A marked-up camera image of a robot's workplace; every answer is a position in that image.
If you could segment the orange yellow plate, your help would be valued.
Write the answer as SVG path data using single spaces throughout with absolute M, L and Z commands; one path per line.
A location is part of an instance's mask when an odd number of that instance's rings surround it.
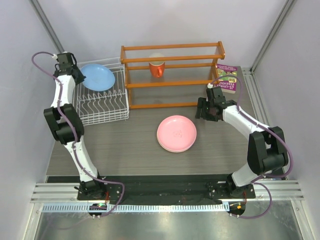
M 176 138 L 162 138 L 162 137 L 157 137 L 157 141 L 159 145 L 165 149 L 168 152 L 171 153 L 182 153 L 185 152 L 186 150 L 190 149 L 193 144 L 195 143 L 195 138 L 187 138 L 184 140 L 183 138 L 180 138 L 176 140 Z

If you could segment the blue plate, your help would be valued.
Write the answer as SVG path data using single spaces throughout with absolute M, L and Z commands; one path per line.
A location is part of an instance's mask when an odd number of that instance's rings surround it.
M 107 91 L 111 89 L 116 82 L 113 72 L 101 64 L 86 64 L 80 71 L 85 76 L 83 85 L 92 91 Z

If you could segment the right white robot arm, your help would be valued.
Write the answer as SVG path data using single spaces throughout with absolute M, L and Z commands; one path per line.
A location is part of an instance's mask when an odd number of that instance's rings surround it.
M 226 178 L 225 190 L 230 197 L 239 198 L 254 180 L 289 163 L 283 130 L 257 121 L 237 102 L 226 100 L 218 86 L 208 84 L 206 98 L 200 97 L 197 101 L 195 118 L 224 121 L 248 140 L 246 164 Z

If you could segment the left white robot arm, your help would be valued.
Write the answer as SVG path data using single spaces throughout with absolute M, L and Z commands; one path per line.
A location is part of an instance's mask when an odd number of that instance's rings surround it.
M 84 143 L 84 125 L 72 104 L 74 88 L 85 80 L 73 53 L 53 56 L 57 60 L 53 79 L 55 94 L 51 106 L 43 111 L 53 138 L 71 155 L 79 173 L 78 190 L 82 196 L 100 200 L 107 192 Z

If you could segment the pink plate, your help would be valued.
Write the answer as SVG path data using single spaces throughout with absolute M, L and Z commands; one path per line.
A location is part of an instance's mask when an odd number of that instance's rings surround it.
M 178 140 L 183 138 L 195 138 L 197 139 L 197 129 L 195 124 L 187 117 L 182 115 L 172 115 L 164 120 L 158 125 L 156 131 L 156 138 L 166 138 Z

